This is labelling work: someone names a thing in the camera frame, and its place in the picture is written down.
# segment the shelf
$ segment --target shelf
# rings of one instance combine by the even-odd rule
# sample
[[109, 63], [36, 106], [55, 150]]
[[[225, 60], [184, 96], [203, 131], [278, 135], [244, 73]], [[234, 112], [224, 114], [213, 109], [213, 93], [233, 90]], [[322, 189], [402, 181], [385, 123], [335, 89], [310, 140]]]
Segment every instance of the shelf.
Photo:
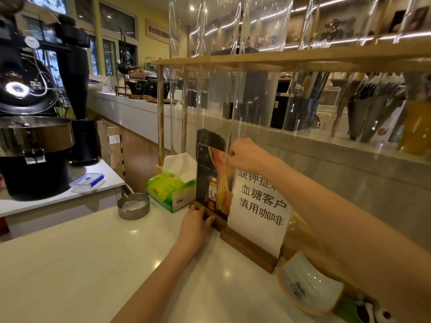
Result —
[[431, 71], [431, 41], [410, 40], [398, 44], [336, 46], [286, 52], [260, 52], [239, 55], [203, 55], [194, 58], [154, 60], [155, 65], [187, 70], [220, 71], [331, 71], [405, 72]]

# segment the window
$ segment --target window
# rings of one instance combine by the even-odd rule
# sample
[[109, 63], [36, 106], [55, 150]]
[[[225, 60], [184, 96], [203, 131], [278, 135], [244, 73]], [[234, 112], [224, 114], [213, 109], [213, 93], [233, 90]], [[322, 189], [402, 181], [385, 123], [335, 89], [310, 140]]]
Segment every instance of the window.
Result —
[[91, 64], [93, 65], [93, 74], [99, 75], [99, 63], [97, 62], [97, 44], [94, 36], [89, 36], [90, 40], [90, 53], [91, 53]]
[[135, 37], [134, 18], [118, 10], [100, 4], [100, 23], [103, 28], [113, 32], [120, 32], [129, 37]]
[[75, 0], [75, 8], [79, 20], [93, 24], [93, 3], [91, 0]]
[[105, 56], [106, 76], [116, 76], [115, 43], [104, 39], [103, 54]]
[[31, 3], [37, 4], [41, 7], [49, 8], [56, 12], [65, 14], [66, 13], [66, 2], [65, 0], [28, 0]]
[[132, 65], [137, 65], [137, 59], [136, 59], [136, 45], [119, 42], [119, 48], [120, 48], [120, 59], [121, 62], [127, 62]]
[[[50, 27], [46, 26], [42, 21], [27, 16], [23, 16], [23, 18], [27, 22], [28, 26], [28, 29], [24, 29], [24, 31], [29, 32], [31, 36], [39, 40], [61, 43], [61, 40], [55, 36], [54, 31]], [[60, 72], [58, 70], [57, 53], [38, 49], [36, 50], [36, 54], [39, 60], [51, 71], [51, 75], [57, 83], [57, 86], [63, 86]]]

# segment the bottle image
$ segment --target bottle image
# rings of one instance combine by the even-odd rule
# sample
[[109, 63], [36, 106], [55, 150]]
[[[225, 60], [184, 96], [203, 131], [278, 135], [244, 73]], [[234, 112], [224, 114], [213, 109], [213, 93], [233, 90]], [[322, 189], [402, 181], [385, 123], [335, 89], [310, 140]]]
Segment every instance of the bottle image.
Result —
[[215, 178], [212, 178], [209, 182], [209, 190], [208, 190], [208, 208], [210, 210], [216, 209], [216, 202], [217, 202], [217, 180]]

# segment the white tissue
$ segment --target white tissue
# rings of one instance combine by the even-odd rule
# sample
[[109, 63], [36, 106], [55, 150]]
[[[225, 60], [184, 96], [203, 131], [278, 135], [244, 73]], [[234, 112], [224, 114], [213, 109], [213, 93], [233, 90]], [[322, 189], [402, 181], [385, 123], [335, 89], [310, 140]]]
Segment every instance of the white tissue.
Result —
[[181, 153], [165, 157], [163, 171], [178, 175], [184, 183], [196, 179], [197, 162], [188, 154]]

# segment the tissue box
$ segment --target tissue box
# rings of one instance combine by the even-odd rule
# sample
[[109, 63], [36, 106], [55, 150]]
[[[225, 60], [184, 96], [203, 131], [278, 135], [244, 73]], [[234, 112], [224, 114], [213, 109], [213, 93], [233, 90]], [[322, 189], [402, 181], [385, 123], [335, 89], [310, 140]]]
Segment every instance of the tissue box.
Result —
[[194, 200], [196, 179], [184, 183], [179, 175], [164, 171], [147, 181], [147, 194], [175, 212]]

